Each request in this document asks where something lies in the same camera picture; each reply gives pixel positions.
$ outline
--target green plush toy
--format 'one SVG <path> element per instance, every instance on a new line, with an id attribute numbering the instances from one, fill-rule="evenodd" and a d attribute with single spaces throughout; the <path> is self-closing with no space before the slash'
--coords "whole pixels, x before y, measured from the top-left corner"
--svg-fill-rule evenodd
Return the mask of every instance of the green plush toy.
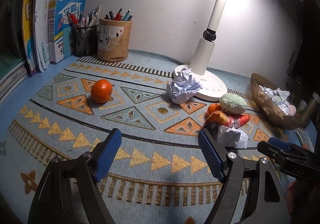
<path id="1" fill-rule="evenodd" d="M 247 110 L 247 103 L 244 99 L 232 93 L 226 93 L 220 98 L 220 106 L 223 111 L 236 115 L 242 114 Z"/>

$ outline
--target blue gripper pad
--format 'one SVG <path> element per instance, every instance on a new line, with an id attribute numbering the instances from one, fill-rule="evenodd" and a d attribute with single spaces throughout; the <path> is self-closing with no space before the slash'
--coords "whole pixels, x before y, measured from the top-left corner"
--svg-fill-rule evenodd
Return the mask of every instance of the blue gripper pad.
<path id="1" fill-rule="evenodd" d="M 121 145 L 121 140 L 122 140 L 121 131 L 117 129 L 113 133 L 110 141 L 105 146 L 103 152 L 101 153 L 100 157 L 97 160 L 97 171 L 94 175 L 94 178 L 97 183 L 100 182 L 102 178 L 107 176 L 110 170 L 111 164 Z"/>
<path id="2" fill-rule="evenodd" d="M 290 145 L 288 143 L 280 141 L 280 140 L 275 139 L 273 137 L 269 138 L 268 144 L 270 144 L 270 145 L 272 145 L 274 147 L 277 147 L 277 148 L 279 148 L 281 150 L 284 150 L 287 153 L 289 153 L 290 150 L 291 150 L 291 147 L 290 147 Z"/>
<path id="3" fill-rule="evenodd" d="M 222 161 L 214 147 L 207 139 L 207 136 L 203 130 L 201 130 L 198 134 L 198 143 L 210 168 L 212 176 L 217 178 L 220 182 L 223 182 L 226 176 L 223 173 Z"/>

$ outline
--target red pen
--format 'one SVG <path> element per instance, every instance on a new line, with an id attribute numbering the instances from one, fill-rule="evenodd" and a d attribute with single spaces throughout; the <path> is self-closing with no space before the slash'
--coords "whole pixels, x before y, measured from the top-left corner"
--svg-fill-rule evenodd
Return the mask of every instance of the red pen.
<path id="1" fill-rule="evenodd" d="M 77 17 L 76 17 L 74 14 L 72 14 L 72 12 L 70 12 L 70 11 L 68 12 L 68 14 L 69 14 L 69 17 L 70 17 L 73 25 L 74 25 L 76 28 L 79 28 L 79 22 L 78 22 Z"/>
<path id="2" fill-rule="evenodd" d="M 119 12 L 117 13 L 116 17 L 115 17 L 115 21 L 119 21 L 121 18 L 121 13 L 122 13 L 122 8 L 119 10 Z"/>

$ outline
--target green book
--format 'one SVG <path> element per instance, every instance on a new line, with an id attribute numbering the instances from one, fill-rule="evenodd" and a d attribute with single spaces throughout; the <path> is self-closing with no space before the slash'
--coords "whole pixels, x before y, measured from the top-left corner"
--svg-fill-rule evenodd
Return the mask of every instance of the green book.
<path id="1" fill-rule="evenodd" d="M 0 53 L 0 85 L 24 63 L 23 58 L 17 58 L 10 52 Z"/>

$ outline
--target lamp base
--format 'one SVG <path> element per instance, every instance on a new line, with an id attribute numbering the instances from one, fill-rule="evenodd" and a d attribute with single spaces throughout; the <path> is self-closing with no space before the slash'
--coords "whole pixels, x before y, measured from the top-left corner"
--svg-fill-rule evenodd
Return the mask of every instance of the lamp base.
<path id="1" fill-rule="evenodd" d="M 175 75 L 182 69 L 189 69 L 189 65 L 177 66 L 174 70 Z M 221 96 L 228 92 L 226 85 L 221 79 L 210 71 L 205 71 L 204 75 L 192 74 L 197 81 L 202 84 L 202 89 L 195 94 L 196 97 L 208 101 L 219 101 Z"/>

